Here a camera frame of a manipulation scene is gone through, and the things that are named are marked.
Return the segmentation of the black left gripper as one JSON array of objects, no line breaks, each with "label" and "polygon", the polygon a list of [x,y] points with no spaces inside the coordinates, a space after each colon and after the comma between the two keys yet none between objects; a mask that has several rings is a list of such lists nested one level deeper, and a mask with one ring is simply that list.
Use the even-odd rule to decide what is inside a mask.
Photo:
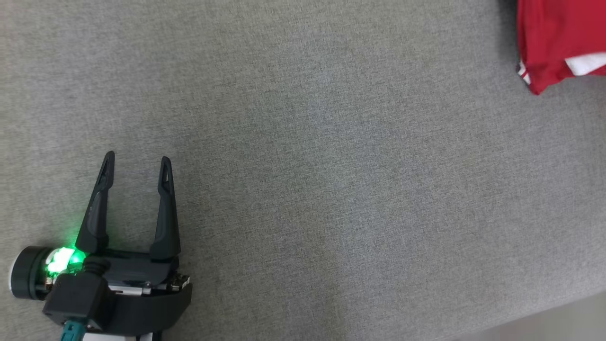
[{"label": "black left gripper", "polygon": [[150,258],[108,250],[108,192],[115,152],[106,153],[75,243],[24,248],[9,272],[15,298],[43,301],[63,337],[161,337],[191,303],[190,278],[178,272],[180,233],[172,164],[162,157],[160,205]]}]

